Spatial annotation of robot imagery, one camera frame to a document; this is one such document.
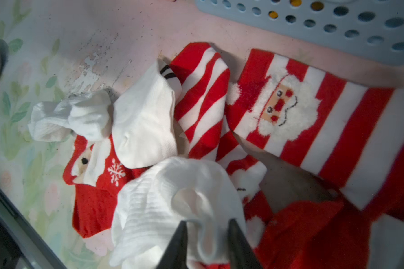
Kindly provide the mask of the red white sock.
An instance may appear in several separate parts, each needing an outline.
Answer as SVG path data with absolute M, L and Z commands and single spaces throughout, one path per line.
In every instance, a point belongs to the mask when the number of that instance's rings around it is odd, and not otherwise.
M 404 200 L 376 220 L 343 199 L 294 202 L 278 213 L 262 192 L 242 203 L 264 269 L 398 269 L 404 258 Z

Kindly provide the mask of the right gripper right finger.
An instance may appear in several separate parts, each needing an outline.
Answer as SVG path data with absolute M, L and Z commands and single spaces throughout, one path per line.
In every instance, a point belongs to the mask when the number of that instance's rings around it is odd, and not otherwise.
M 228 222 L 227 243 L 231 269 L 262 269 L 235 219 Z

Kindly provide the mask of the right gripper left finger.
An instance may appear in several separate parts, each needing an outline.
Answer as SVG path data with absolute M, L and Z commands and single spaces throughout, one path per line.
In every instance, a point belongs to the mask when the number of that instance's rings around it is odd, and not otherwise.
M 187 224 L 181 221 L 156 269 L 187 269 Z

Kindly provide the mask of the white ribbed sock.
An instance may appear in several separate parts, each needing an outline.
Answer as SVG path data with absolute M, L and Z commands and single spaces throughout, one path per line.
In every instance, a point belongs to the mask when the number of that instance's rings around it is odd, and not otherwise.
M 104 90 L 33 107 L 28 129 L 33 140 L 63 141 L 74 132 L 88 141 L 101 141 L 112 132 L 111 100 Z

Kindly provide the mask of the white sock front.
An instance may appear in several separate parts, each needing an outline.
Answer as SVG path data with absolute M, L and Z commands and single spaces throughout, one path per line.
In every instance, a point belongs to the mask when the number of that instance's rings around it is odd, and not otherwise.
M 209 160 L 168 158 L 119 191 L 109 263 L 155 268 L 182 221 L 190 264 L 227 263 L 231 219 L 246 227 L 241 198 L 225 169 Z

